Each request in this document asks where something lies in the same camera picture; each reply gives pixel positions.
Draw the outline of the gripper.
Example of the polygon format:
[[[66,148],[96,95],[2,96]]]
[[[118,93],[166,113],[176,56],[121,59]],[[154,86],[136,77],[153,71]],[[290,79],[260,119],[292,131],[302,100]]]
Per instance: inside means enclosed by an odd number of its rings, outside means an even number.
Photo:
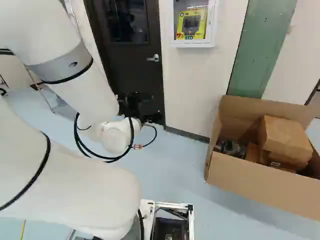
[[[155,98],[147,92],[119,93],[117,95],[119,103],[119,115],[132,117],[140,120],[141,123],[160,123],[162,112],[152,108]]]

